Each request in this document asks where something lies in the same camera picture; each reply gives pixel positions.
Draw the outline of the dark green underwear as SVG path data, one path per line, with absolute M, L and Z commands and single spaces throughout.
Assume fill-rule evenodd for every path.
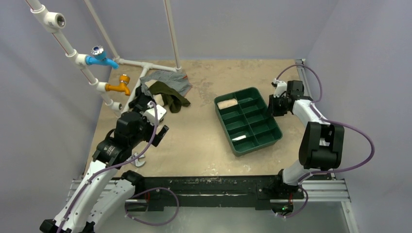
M 178 113 L 182 107 L 190 106 L 188 99 L 163 82 L 156 81 L 149 87 L 149 91 L 153 96 L 160 95 L 163 103 L 169 107 L 171 113 Z

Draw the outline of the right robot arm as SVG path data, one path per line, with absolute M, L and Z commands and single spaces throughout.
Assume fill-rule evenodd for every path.
M 275 91 L 269 96 L 267 112 L 272 117 L 295 115 L 305 126 L 298 151 L 298 160 L 281 170 L 281 180 L 274 182 L 273 192 L 283 198 L 306 177 L 317 171 L 338 168 L 343 153 L 343 126 L 328 123 L 314 105 L 314 100 L 305 95 L 302 81 L 273 81 Z

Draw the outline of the beige underwear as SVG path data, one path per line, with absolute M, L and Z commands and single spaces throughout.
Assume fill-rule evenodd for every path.
M 238 101 L 236 99 L 223 100 L 217 103 L 219 110 L 223 110 L 236 105 L 238 105 Z

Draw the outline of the green compartment tray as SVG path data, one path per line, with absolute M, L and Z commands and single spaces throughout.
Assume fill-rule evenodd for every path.
M 219 110 L 217 103 L 236 99 L 238 105 Z M 270 147 L 283 137 L 259 90 L 249 87 L 214 99 L 215 112 L 233 154 L 237 157 Z

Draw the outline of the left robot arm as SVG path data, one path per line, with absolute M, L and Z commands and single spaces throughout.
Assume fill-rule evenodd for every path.
M 43 233 L 93 233 L 128 197 L 138 199 L 145 192 L 141 176 L 125 172 L 115 187 L 103 195 L 105 187 L 117 171 L 141 157 L 144 152 L 132 153 L 141 142 L 156 147 L 168 127 L 157 133 L 166 110 L 156 105 L 142 112 L 125 112 L 118 118 L 115 128 L 100 142 L 92 162 L 80 185 L 65 207 L 53 218 L 45 219 L 39 229 Z

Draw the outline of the striped grey underwear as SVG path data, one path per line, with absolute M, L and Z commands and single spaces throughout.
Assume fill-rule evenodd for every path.
M 141 91 L 147 96 L 153 96 L 149 92 L 147 82 L 154 80 L 166 84 L 168 87 L 176 90 L 183 97 L 191 90 L 192 84 L 189 82 L 187 74 L 176 73 L 172 71 L 157 70 L 149 75 L 139 79 L 141 82 Z

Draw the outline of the black underwear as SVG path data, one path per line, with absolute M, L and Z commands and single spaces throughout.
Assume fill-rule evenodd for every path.
M 142 92 L 141 86 L 135 90 L 135 98 L 128 103 L 129 109 L 133 112 L 145 112 L 149 109 L 148 104 L 155 100 Z

